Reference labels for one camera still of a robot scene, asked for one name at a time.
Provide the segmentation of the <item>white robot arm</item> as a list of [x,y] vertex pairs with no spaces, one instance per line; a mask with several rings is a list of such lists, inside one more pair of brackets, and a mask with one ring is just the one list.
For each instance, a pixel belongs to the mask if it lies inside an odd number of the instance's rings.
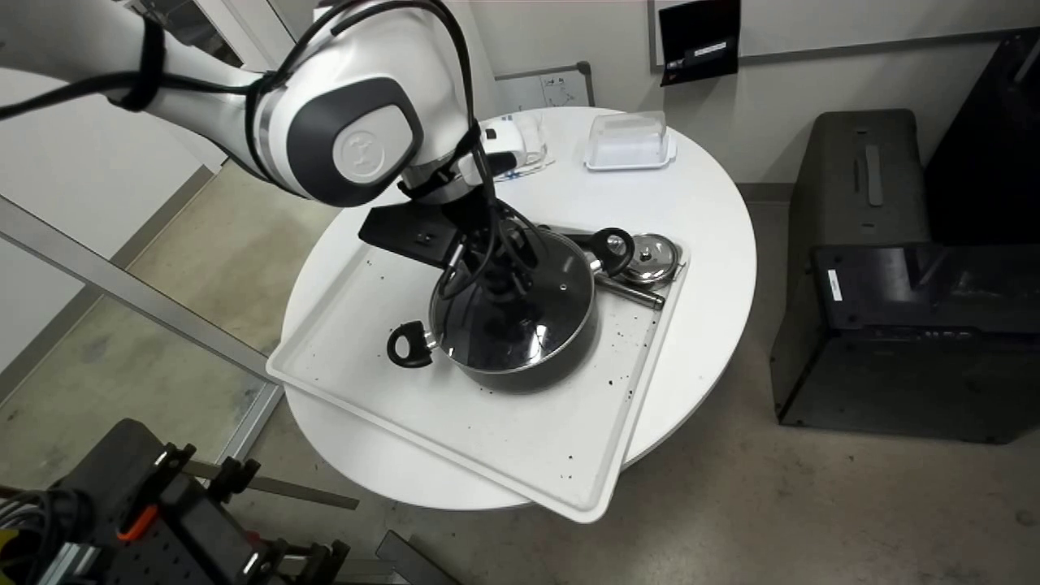
[[51,88],[29,113],[100,95],[187,126],[298,197],[404,200],[368,227],[388,250],[422,218],[452,233],[435,265],[497,254],[466,33],[441,0],[335,0],[271,72],[228,65],[124,0],[0,0],[0,65]]

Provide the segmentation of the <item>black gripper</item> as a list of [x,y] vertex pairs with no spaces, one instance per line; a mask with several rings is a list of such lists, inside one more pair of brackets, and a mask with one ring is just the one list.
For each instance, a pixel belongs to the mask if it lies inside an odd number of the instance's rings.
[[371,209],[359,237],[388,254],[446,269],[485,227],[488,218],[475,209],[408,200]]

